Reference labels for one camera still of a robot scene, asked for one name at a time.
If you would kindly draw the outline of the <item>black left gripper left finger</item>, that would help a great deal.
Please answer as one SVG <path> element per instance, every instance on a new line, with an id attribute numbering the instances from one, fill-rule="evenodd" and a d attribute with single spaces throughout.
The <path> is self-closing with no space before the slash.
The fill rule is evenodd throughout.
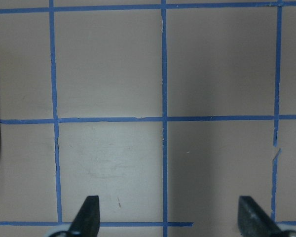
<path id="1" fill-rule="evenodd" d="M 87 196 L 68 229 L 69 236 L 96 237 L 99 229 L 99 196 Z"/>

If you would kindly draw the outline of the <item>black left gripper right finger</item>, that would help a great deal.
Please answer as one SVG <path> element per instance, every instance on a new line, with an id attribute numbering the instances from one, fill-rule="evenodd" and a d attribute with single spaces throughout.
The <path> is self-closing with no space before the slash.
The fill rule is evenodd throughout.
<path id="1" fill-rule="evenodd" d="M 282 233 L 251 196 L 238 199 L 237 225 L 243 237 L 279 237 Z"/>

